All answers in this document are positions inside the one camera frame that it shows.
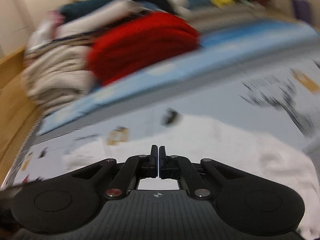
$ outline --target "white fabric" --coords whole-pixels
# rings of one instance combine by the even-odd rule
[[[59,17],[62,17],[62,15],[59,15],[58,12],[47,12],[45,18],[37,27],[37,30],[31,34],[26,46],[26,53],[32,53],[52,41]]]
[[[86,16],[68,22],[57,28],[56,38],[64,38],[75,34],[94,31],[108,24],[114,23],[131,13],[142,10],[139,3],[131,0],[113,0]]]
[[[167,0],[172,9],[181,17],[187,17],[191,14],[188,9],[190,3],[188,0]]]
[[[182,155],[195,163],[212,158],[294,189],[305,203],[305,214],[299,225],[301,235],[307,240],[320,237],[320,187],[316,169],[304,153],[269,134],[247,132],[211,117],[185,115],[179,124],[151,138],[117,146],[107,146],[105,141],[98,141],[97,147],[92,143],[65,155],[66,170],[109,157],[122,162],[132,155],[150,154],[152,144],[165,145],[167,155]],[[101,144],[105,152],[99,150]]]
[[[62,45],[39,57],[21,74],[26,94],[49,114],[88,94],[95,77],[85,69],[86,46]]]

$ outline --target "circular pad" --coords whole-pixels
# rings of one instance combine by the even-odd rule
[[[267,190],[256,190],[245,196],[245,203],[254,210],[271,212],[281,206],[282,200],[276,193]]]
[[[304,214],[304,203],[298,193],[253,175],[228,180],[216,205],[218,214],[226,223],[258,236],[295,230]]]
[[[55,212],[63,210],[71,204],[72,197],[62,190],[49,190],[40,193],[35,199],[35,206],[43,211]]]
[[[32,232],[58,234],[85,225],[99,206],[99,197],[88,180],[68,176],[25,187],[14,197],[11,212]]]

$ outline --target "red towel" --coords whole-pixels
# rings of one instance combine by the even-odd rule
[[[107,32],[95,41],[88,68],[107,85],[136,70],[198,48],[198,32],[184,20],[151,13]]]

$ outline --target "purple object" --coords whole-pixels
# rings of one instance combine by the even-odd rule
[[[292,0],[296,19],[312,24],[311,4],[308,0]]]

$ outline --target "metal screw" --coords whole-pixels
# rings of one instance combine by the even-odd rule
[[[210,195],[210,191],[205,188],[199,188],[199,189],[195,190],[195,195],[197,197],[207,197]]]
[[[118,188],[110,188],[106,191],[106,194],[109,197],[119,197],[122,194],[122,191]]]

